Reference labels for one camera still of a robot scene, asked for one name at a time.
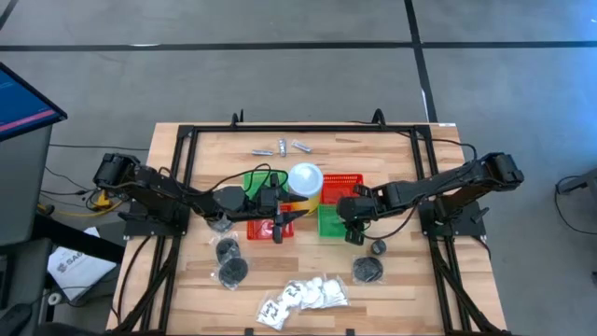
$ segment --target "paper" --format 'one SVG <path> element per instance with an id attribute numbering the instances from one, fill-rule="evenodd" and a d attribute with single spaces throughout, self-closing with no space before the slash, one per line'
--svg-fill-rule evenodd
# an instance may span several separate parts
<path id="1" fill-rule="evenodd" d="M 85 233 L 99 237 L 96 228 L 88 228 Z M 90 257 L 72 249 L 58 247 L 49 256 L 48 272 L 52 275 L 60 288 L 67 288 L 63 292 L 72 301 L 88 291 L 91 285 L 110 272 L 116 263 Z"/>

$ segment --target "yellow cable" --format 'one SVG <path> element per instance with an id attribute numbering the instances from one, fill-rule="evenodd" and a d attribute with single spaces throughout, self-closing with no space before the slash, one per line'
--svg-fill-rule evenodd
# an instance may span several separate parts
<path id="1" fill-rule="evenodd" d="M 112 205 L 112 207 L 109 207 L 107 209 L 105 209 L 104 211 L 100 211 L 98 213 L 95 214 L 78 214 L 78 213 L 69 213 L 66 211 L 61 211 L 61 210 L 56 210 L 56 213 L 64 215 L 64 216 L 71 216 L 71 217 L 99 217 L 99 216 L 103 216 L 111 211 L 113 211 L 114 209 L 118 208 L 121 204 L 123 204 L 123 201 L 120 201 L 114 205 Z"/>

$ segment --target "plastic bag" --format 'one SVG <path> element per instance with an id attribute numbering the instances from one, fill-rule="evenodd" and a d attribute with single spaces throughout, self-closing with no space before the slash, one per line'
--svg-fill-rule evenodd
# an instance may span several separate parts
<path id="1" fill-rule="evenodd" d="M 239 247 L 239 236 L 236 232 L 215 235 L 209 244 L 215 246 L 215 257 L 217 263 L 222 265 L 228 259 L 239 258 L 241 248 Z"/>
<path id="2" fill-rule="evenodd" d="M 382 262 L 375 257 L 353 257 L 353 282 L 359 285 L 382 284 Z"/>
<path id="3" fill-rule="evenodd" d="M 210 245 L 215 245 L 218 263 L 212 272 L 212 278 L 228 289 L 236 289 L 249 272 L 246 259 L 241 258 L 238 234 L 229 232 L 217 235 L 212 238 Z"/>
<path id="4" fill-rule="evenodd" d="M 273 299 L 270 295 L 259 305 L 257 322 L 276 330 L 282 330 L 286 319 L 290 316 L 290 307 L 283 302 Z"/>
<path id="5" fill-rule="evenodd" d="M 326 279 L 324 275 L 309 281 L 289 281 L 278 301 L 291 308 L 323 309 L 349 305 L 346 293 L 347 287 L 339 276 Z"/>
<path id="6" fill-rule="evenodd" d="M 309 281 L 291 280 L 277 298 L 269 294 L 259 305 L 257 322 L 282 330 L 293 309 L 323 309 L 348 306 L 347 287 L 337 276 L 315 276 Z"/>
<path id="7" fill-rule="evenodd" d="M 324 292 L 324 305 L 321 308 L 348 306 L 348 287 L 339 276 L 329 279 L 322 285 Z"/>

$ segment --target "black tape roll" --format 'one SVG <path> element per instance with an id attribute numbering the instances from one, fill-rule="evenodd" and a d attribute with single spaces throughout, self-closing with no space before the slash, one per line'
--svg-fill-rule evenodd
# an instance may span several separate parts
<path id="1" fill-rule="evenodd" d="M 217 277 L 228 288 L 238 286 L 249 273 L 249 265 L 242 258 L 232 258 L 224 262 Z"/>
<path id="2" fill-rule="evenodd" d="M 382 263 L 373 257 L 363 257 L 353 263 L 354 278 L 365 283 L 380 280 L 383 275 Z"/>
<path id="3" fill-rule="evenodd" d="M 240 257 L 241 249 L 234 239 L 225 238 L 215 246 L 215 255 L 217 256 L 217 262 L 221 264 L 226 259 Z"/>

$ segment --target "black floor stripe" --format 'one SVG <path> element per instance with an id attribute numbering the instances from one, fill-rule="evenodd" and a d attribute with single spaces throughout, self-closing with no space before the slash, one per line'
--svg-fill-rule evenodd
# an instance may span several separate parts
<path id="1" fill-rule="evenodd" d="M 399 49 L 412 48 L 398 41 L 305 41 L 254 43 L 191 43 L 155 45 L 52 45 L 0 46 L 0 51 L 193 51 L 193 50 L 291 50 L 291 49 Z"/>
<path id="2" fill-rule="evenodd" d="M 423 42 L 423 49 L 597 48 L 597 41 Z"/>
<path id="3" fill-rule="evenodd" d="M 2 16 L 0 16 L 0 30 L 2 30 L 4 25 L 7 23 L 8 17 L 10 17 L 12 10 L 15 8 L 18 2 L 19 0 L 10 0 L 7 7 L 4 9 Z"/>
<path id="4" fill-rule="evenodd" d="M 427 112 L 427 121 L 437 122 L 436 105 L 433 102 L 433 93 L 431 92 L 431 83 L 429 82 L 429 74 L 427 73 L 427 66 L 425 65 L 425 57 L 421 45 L 421 38 L 419 36 L 419 26 L 417 25 L 417 17 L 414 14 L 414 6 L 412 0 L 404 0 L 404 6 L 407 10 L 407 17 L 409 19 L 410 36 L 412 38 L 412 48 L 414 49 L 414 60 L 417 63 L 417 72 L 419 73 L 419 82 L 423 90 L 425 109 Z"/>
<path id="5" fill-rule="evenodd" d="M 0 45 L 0 51 L 209 51 L 292 49 L 566 49 L 597 48 L 597 41 L 529 42 L 402 42 L 402 41 L 304 41 L 181 43 L 155 45 Z"/>

